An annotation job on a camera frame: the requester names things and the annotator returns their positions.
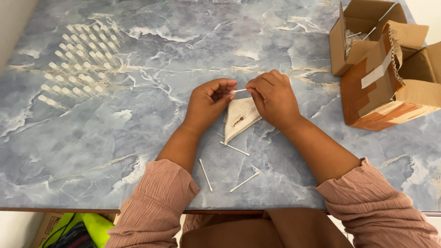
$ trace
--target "marble pattern surface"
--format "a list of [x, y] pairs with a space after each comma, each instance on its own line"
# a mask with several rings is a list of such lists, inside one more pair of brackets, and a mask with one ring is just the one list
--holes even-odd
[[[193, 88], [228, 77], [242, 88], [264, 71], [289, 76], [301, 113], [423, 211], [439, 211], [441, 111], [374, 132], [344, 124], [328, 33], [336, 0], [40, 0], [0, 78], [0, 207], [118, 209], [145, 164], [182, 122]], [[37, 100], [67, 24], [116, 23], [124, 66], [109, 96]], [[238, 93], [237, 97], [249, 97]], [[201, 188], [188, 209], [325, 209], [315, 179], [289, 141], [261, 120], [224, 147], [221, 116], [195, 161]], [[230, 193], [254, 174], [261, 174]]]

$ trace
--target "folded towel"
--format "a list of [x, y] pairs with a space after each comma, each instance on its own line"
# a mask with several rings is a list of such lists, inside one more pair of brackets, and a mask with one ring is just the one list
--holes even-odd
[[254, 104], [253, 98], [233, 100], [228, 105], [228, 111], [224, 118], [225, 123], [225, 145], [232, 138], [252, 124], [262, 119]]

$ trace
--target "pink sleeve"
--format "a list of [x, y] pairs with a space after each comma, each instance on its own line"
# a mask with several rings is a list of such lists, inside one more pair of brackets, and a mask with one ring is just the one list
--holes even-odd
[[160, 160], [149, 162], [133, 194], [123, 202], [121, 217], [106, 248], [177, 247], [173, 236], [179, 218], [199, 188], [179, 165]]
[[436, 228], [366, 158], [360, 167], [316, 189], [330, 214], [354, 235], [355, 247], [440, 247]]

